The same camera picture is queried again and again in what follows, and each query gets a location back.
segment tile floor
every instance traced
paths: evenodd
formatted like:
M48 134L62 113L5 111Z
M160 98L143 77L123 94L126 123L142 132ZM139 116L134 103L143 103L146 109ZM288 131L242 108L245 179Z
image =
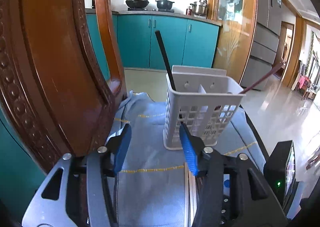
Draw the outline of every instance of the tile floor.
M127 89L147 92L154 101L164 102L167 89L165 75L165 72L126 69ZM319 165L308 171L305 169L307 160L320 146L320 111L313 102L301 100L299 93L282 86L272 76L264 91L249 91L242 106L268 153L271 154L278 141L293 140L297 181L316 181Z

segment blue gripper pad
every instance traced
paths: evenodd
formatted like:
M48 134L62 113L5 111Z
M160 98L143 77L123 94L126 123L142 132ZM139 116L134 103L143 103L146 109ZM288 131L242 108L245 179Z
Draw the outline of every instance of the blue gripper pad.
M183 125L180 125L179 135L180 135L180 141L181 141L183 153L186 158L186 162L188 164L189 170L194 176L197 176L199 173L199 169L197 165L198 164L197 155L189 139L189 136L191 135L186 132Z
M114 152L113 172L117 174L121 169L131 140L131 126L126 124L121 132L121 143Z

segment black pot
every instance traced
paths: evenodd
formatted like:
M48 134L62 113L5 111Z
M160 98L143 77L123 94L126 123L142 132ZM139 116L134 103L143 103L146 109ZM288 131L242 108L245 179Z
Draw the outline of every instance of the black pot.
M170 10L172 8L172 4L174 3L168 0L157 0L156 2L157 2L158 9L167 9L167 10Z
M148 0L126 0L125 3L129 8L145 8L148 4Z

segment white plastic basket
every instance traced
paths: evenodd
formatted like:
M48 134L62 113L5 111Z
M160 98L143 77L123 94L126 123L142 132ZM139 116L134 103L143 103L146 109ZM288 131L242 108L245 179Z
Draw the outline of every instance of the white plastic basket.
M181 121L192 135L201 137L206 146L216 145L217 138L245 96L239 94L243 89L235 80L221 75L221 69L215 71L192 67L191 71L197 73L188 73L187 69L173 66L176 91L171 88L169 77L166 76L168 90L163 141L169 150L182 149L179 137Z

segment refrigerator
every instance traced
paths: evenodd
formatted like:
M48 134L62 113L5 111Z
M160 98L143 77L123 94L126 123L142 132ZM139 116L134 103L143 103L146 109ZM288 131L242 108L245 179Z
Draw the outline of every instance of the refrigerator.
M281 30L281 0L258 0L256 32L250 57L240 82L248 87L272 69ZM267 79L254 89L263 90Z

